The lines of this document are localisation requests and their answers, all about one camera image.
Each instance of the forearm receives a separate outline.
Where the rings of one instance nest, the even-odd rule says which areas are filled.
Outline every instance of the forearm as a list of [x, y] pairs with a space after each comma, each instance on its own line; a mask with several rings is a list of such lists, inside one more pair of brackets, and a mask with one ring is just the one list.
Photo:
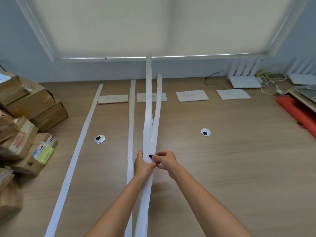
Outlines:
[[176, 183], [206, 236], [251, 236], [240, 221], [185, 168], [178, 166], [173, 172]]
[[86, 237], [123, 236], [145, 179], [134, 177], [116, 201], [104, 212]]

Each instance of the person's left hand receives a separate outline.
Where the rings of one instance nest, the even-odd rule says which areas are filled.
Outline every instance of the person's left hand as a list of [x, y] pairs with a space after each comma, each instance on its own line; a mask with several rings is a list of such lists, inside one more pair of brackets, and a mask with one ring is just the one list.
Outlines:
[[134, 177], [140, 177], [144, 181], [146, 181], [152, 170], [157, 166], [158, 163], [152, 162], [152, 163], [147, 163], [143, 159], [143, 152], [138, 151], [137, 157], [134, 162]]

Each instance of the white strip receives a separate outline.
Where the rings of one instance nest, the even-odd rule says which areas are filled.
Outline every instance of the white strip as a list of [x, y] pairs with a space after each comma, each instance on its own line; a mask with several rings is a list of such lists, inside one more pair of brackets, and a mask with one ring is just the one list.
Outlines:
[[83, 124], [82, 130], [81, 130], [81, 134], [79, 136], [79, 139], [78, 139], [78, 142], [77, 142], [74, 154], [72, 155], [72, 158], [71, 158], [71, 161], [70, 161], [70, 164], [69, 164], [69, 167], [68, 167], [68, 170], [67, 170], [67, 173], [66, 173], [63, 185], [61, 187], [61, 190], [60, 190], [60, 193], [59, 193], [59, 196], [58, 196], [57, 203], [56, 203], [54, 211], [53, 211], [53, 215], [52, 215], [51, 220], [50, 220], [50, 222], [48, 224], [48, 227], [47, 227], [47, 230], [46, 230], [46, 233], [45, 233], [45, 237], [53, 237], [55, 235], [57, 224], [58, 224], [58, 221], [59, 221], [59, 218], [60, 218], [60, 215], [61, 215], [61, 211], [63, 210], [64, 203], [65, 203], [65, 200], [66, 200], [66, 197], [67, 197], [67, 193], [68, 193], [68, 190], [69, 190], [69, 186], [70, 186], [70, 183], [71, 183], [72, 175], [74, 174], [74, 171], [75, 171], [75, 167], [76, 167], [76, 164], [77, 164], [77, 160], [78, 160], [78, 156], [79, 156], [79, 153], [80, 153], [80, 150], [81, 150], [81, 146], [82, 146], [83, 141], [84, 141], [84, 139], [86, 137], [87, 130], [88, 130], [88, 127], [89, 127], [89, 124], [90, 124], [90, 121], [91, 121], [94, 109], [97, 106], [98, 98], [100, 96], [102, 87], [103, 87], [103, 84], [100, 84], [99, 88], [98, 88], [98, 90], [97, 90], [97, 92], [95, 94], [95, 97], [93, 99], [90, 111], [89, 111], [89, 113], [87, 115], [87, 118], [86, 118], [84, 124]]
[[[134, 112], [135, 112], [135, 86], [136, 80], [131, 81], [130, 90], [130, 127], [128, 129], [128, 147], [127, 147], [127, 183], [133, 178], [133, 140], [134, 140]], [[125, 237], [132, 237], [133, 232], [133, 213], [131, 213], [125, 229]]]
[[[157, 103], [155, 111], [155, 119], [152, 124], [152, 85], [151, 85], [151, 58], [146, 59], [146, 110], [143, 136], [143, 158], [150, 163], [152, 160], [149, 155], [154, 155], [156, 152], [158, 125], [160, 118], [161, 91], [162, 91], [162, 76], [159, 74], [157, 79]], [[139, 213], [136, 222], [135, 237], [147, 237], [148, 226], [148, 208], [150, 201], [151, 185], [153, 174], [150, 175], [146, 182], [141, 197]]]

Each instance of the stack of cardboard boxes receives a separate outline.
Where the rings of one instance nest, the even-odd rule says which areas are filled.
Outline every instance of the stack of cardboard boxes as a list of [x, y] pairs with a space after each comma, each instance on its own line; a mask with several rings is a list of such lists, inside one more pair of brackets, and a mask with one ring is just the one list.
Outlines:
[[22, 207], [14, 174], [40, 173], [58, 144], [46, 132], [66, 117], [63, 104], [44, 87], [0, 73], [0, 222]]

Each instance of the wall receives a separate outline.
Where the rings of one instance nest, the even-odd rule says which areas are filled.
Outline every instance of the wall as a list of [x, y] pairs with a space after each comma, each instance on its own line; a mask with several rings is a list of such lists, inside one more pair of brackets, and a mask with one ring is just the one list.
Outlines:
[[[263, 66], [286, 65], [294, 57], [316, 53], [316, 0], [311, 0], [275, 56]], [[0, 0], [0, 51], [9, 72], [35, 82], [140, 79], [145, 77], [145, 61], [61, 63], [51, 62], [15, 0]], [[208, 76], [223, 71], [228, 59], [153, 61], [153, 76], [164, 78]]]

